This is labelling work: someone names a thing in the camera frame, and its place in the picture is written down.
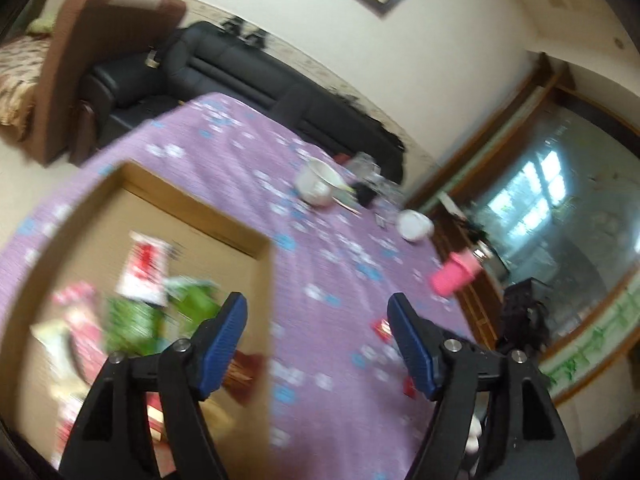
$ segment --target wall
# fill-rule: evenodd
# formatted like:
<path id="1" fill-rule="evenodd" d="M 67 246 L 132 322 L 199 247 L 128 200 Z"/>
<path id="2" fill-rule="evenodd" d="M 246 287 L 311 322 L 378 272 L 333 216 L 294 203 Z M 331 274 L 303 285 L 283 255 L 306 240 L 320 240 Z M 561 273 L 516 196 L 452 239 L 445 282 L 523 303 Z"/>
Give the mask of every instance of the wall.
<path id="1" fill-rule="evenodd" d="M 201 1 L 324 64 L 439 162 L 530 69 L 536 34 L 513 0 L 403 0 L 384 18 L 357 0 Z"/>
<path id="2" fill-rule="evenodd" d="M 635 413 L 640 394 L 634 390 L 629 360 L 620 358 L 585 389 L 558 407 L 576 456 L 593 449 Z"/>
<path id="3" fill-rule="evenodd" d="M 570 65 L 578 92 L 625 118 L 640 130 L 640 96 L 587 68 Z"/>
<path id="4" fill-rule="evenodd" d="M 640 96 L 640 54 L 605 0 L 520 0 L 540 34 L 533 52 L 591 70 Z"/>

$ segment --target pink cup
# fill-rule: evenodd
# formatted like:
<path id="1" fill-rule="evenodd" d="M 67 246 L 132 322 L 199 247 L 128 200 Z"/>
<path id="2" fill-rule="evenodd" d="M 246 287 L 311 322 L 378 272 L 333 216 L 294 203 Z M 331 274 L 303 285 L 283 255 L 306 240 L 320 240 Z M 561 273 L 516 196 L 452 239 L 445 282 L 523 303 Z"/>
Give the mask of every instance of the pink cup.
<path id="1" fill-rule="evenodd" d="M 431 275 L 431 288 L 436 294 L 446 298 L 471 283 L 481 269 L 482 265 L 471 249 L 465 249 L 460 253 L 451 253 L 444 266 Z"/>

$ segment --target blue gripper pad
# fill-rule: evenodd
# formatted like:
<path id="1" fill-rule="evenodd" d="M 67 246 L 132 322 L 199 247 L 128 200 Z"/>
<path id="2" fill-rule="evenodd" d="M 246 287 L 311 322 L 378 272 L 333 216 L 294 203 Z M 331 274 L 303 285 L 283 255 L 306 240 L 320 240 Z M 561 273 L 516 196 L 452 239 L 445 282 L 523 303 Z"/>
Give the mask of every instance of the blue gripper pad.
<path id="1" fill-rule="evenodd" d="M 437 383 L 439 381 L 434 380 L 432 356 L 422 343 L 417 327 L 414 326 L 414 323 L 420 321 L 420 317 L 415 313 L 406 296 L 401 293 L 396 293 L 389 298 L 386 315 L 391 333 L 396 339 L 416 389 L 424 393 L 428 399 L 433 400 L 440 391 L 441 385 Z"/>
<path id="2" fill-rule="evenodd" d="M 195 346 L 190 384 L 205 400 L 222 385 L 247 320 L 246 299 L 232 292 L 218 315 L 203 321 L 191 337 Z"/>

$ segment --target purple tablecloth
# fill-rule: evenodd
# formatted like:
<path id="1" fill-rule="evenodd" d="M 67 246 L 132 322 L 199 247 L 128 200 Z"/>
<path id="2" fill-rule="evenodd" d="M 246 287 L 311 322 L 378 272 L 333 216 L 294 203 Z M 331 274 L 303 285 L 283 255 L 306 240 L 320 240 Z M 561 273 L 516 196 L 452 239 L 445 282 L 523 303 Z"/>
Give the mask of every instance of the purple tablecloth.
<path id="1" fill-rule="evenodd" d="M 404 292 L 422 316 L 471 337 L 455 301 L 433 295 L 432 245 L 411 245 L 339 206 L 311 210 L 292 181 L 320 148 L 227 96 L 143 124 L 45 200 L 0 256 L 0 331 L 21 280 L 84 195 L 131 159 L 277 244 L 271 444 L 278 480 L 400 480 L 431 406 L 402 392 L 398 353 L 371 325 Z"/>

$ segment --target brown box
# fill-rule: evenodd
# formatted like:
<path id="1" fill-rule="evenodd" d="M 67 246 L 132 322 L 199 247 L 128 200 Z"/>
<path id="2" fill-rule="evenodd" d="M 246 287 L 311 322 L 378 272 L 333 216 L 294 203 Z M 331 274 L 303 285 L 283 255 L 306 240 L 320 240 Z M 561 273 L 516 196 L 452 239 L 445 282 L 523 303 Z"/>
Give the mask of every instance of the brown box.
<path id="1" fill-rule="evenodd" d="M 52 291 L 77 280 L 113 291 L 132 245 L 130 231 L 171 243 L 177 250 L 171 275 L 210 278 L 220 301 L 233 291 L 247 298 L 249 316 L 238 349 L 271 354 L 272 255 L 270 240 L 127 162 L 90 193 L 60 226 L 15 301 L 0 346 L 0 411 L 47 459 L 54 443 L 56 403 L 49 396 L 50 372 L 44 348 L 29 327 L 59 316 Z M 222 389 L 215 401 L 235 420 L 216 441 L 232 479 L 268 474 L 270 385 L 263 373 L 245 408 Z"/>

